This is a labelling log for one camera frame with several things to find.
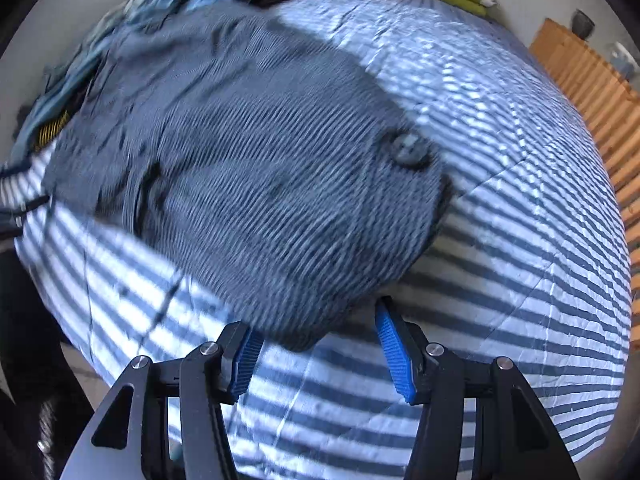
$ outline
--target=metal screw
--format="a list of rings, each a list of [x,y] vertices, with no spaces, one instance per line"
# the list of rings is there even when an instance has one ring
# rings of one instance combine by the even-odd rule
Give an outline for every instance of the metal screw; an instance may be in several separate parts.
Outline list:
[[[40,450],[41,453],[47,454],[49,451],[51,451],[51,446],[47,442],[43,442],[39,440],[38,449]]]
[[[513,361],[508,357],[498,357],[496,362],[500,370],[511,370],[513,368]]]
[[[427,354],[432,357],[438,357],[439,355],[444,354],[444,347],[438,343],[429,343],[427,345]]]
[[[200,345],[200,353],[202,355],[211,355],[215,354],[218,351],[218,344],[213,341],[207,341],[206,343],[202,343]]]
[[[139,355],[133,358],[131,361],[131,367],[136,370],[140,370],[140,368],[144,368],[149,364],[149,358],[145,355]]]

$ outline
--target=bed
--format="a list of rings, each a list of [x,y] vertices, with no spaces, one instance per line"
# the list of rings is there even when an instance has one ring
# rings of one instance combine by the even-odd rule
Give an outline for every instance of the bed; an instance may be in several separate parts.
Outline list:
[[[442,147],[456,197],[434,244],[385,292],[462,357],[513,358],[574,460],[599,446],[623,382],[630,276],[615,195],[579,113],[508,31],[437,0],[293,0],[273,12],[357,56]],[[40,194],[52,149],[0,182],[2,203]],[[184,356],[231,320],[171,262],[55,199],[29,213],[15,247],[109,384],[134,356]],[[389,479],[404,475],[419,414],[393,388],[363,304],[307,352],[266,344],[225,421],[239,471],[256,478]]]

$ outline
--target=button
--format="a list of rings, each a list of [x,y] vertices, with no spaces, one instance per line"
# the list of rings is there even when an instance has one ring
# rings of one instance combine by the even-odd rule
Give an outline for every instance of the button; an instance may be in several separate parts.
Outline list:
[[[388,134],[391,157],[403,168],[421,170],[431,161],[431,142],[418,132],[397,130]]]

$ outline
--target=blue gripper pad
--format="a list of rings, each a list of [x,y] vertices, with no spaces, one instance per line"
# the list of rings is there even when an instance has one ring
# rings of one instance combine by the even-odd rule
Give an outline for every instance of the blue gripper pad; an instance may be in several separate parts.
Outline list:
[[[236,354],[233,364],[233,378],[229,393],[236,399],[244,394],[254,374],[264,337],[257,330],[249,329],[244,335],[242,345]]]
[[[412,379],[411,359],[404,350],[388,310],[381,304],[376,306],[376,329],[396,391],[411,404],[417,393]]]

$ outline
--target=blue cloth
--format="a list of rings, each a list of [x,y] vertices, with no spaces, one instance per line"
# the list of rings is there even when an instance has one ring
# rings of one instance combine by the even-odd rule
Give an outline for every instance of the blue cloth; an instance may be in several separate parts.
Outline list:
[[[57,117],[65,103],[100,64],[116,30],[153,27],[167,16],[190,12],[219,0],[129,0],[110,10],[84,38],[71,62],[49,75],[44,93],[27,116],[11,150],[10,164],[24,160],[38,128]]]

